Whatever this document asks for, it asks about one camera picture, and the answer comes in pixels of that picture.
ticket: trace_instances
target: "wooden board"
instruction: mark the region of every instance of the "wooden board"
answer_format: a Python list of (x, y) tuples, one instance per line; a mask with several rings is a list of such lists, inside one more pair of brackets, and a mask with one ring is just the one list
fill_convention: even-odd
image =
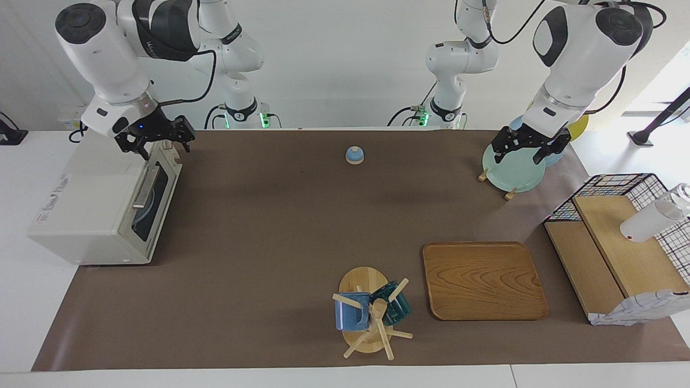
[(627, 197), (577, 197), (575, 206), (623, 295), (665, 289), (688, 291), (688, 285), (656, 239), (632, 242), (620, 233), (623, 221), (636, 212)]
[(549, 313), (532, 256), (519, 242), (427, 244), (424, 270), (440, 320), (538, 320)]
[[(340, 280), (338, 292), (354, 292), (357, 290), (357, 286), (359, 286), (363, 292), (372, 293), (385, 286), (387, 283), (388, 279), (386, 279), (386, 276), (377, 269), (371, 268), (370, 266), (359, 266), (351, 269), (343, 276)], [(362, 334), (362, 331), (343, 331), (342, 333), (347, 345), (352, 346), (359, 338), (359, 335)], [(374, 333), (367, 337), (356, 350), (360, 353), (376, 353), (383, 348), (384, 342), (381, 341), (381, 336)]]
[(544, 224), (585, 316), (608, 314), (625, 297), (582, 221)]

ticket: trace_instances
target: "microwave window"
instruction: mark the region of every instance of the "microwave window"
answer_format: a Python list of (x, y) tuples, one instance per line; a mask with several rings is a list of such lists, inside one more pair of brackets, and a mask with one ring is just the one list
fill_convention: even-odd
[(144, 242), (148, 240), (148, 236), (151, 234), (153, 221), (156, 219), (158, 208), (163, 200), (163, 193), (168, 185), (168, 174), (166, 174), (159, 162), (156, 162), (156, 166), (161, 167), (161, 169), (156, 182), (153, 184), (153, 190), (151, 190), (144, 208), (139, 209), (132, 220), (132, 231)]

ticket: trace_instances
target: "microwave handle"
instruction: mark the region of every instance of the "microwave handle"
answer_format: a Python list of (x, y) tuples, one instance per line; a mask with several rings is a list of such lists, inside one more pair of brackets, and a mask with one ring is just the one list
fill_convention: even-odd
[(153, 191), (153, 185), (156, 184), (158, 180), (158, 174), (161, 172), (161, 166), (154, 166), (146, 172), (144, 181), (141, 183), (141, 188), (139, 189), (139, 194), (132, 202), (132, 208), (142, 209), (146, 206), (149, 195)]

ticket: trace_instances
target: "white wall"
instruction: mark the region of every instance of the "white wall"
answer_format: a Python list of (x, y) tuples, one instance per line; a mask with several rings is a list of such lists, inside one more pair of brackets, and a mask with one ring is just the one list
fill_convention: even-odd
[[(0, 108), (29, 129), (55, 128), (60, 106), (86, 103), (92, 90), (62, 53), (55, 15), (76, 0), (0, 0)], [(594, 128), (620, 115), (690, 40), (686, 1), (653, 0), (669, 13), (647, 48), (629, 66), (618, 100), (593, 120)], [(537, 1), (501, 1), (495, 34), (511, 35)], [(433, 43), (463, 39), (453, 23), (453, 0), (234, 0), (245, 31), (266, 51), (266, 64), (249, 74), (259, 98), (285, 126), (379, 126), (399, 108), (418, 104), (434, 81), (424, 56)], [(541, 18), (555, 1), (547, 1)], [(471, 128), (499, 128), (524, 111), (548, 75), (531, 47), (533, 21), (498, 67), (468, 75), (465, 111)], [(141, 59), (162, 99), (196, 97), (207, 79), (188, 65)], [(601, 100), (610, 95), (602, 92)], [(222, 102), (174, 106), (201, 127), (206, 111)]]

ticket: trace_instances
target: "light green plate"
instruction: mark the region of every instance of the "light green plate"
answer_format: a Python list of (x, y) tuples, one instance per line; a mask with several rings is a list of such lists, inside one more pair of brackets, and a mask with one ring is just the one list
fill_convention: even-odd
[(522, 193), (531, 190), (542, 181), (546, 170), (543, 160), (537, 165), (532, 162), (532, 157), (536, 153), (536, 148), (523, 148), (508, 153), (501, 163), (497, 164), (493, 159), (493, 148), (489, 144), (482, 158), (484, 170), (489, 169), (486, 177), (503, 191), (509, 192), (516, 188), (517, 193)]

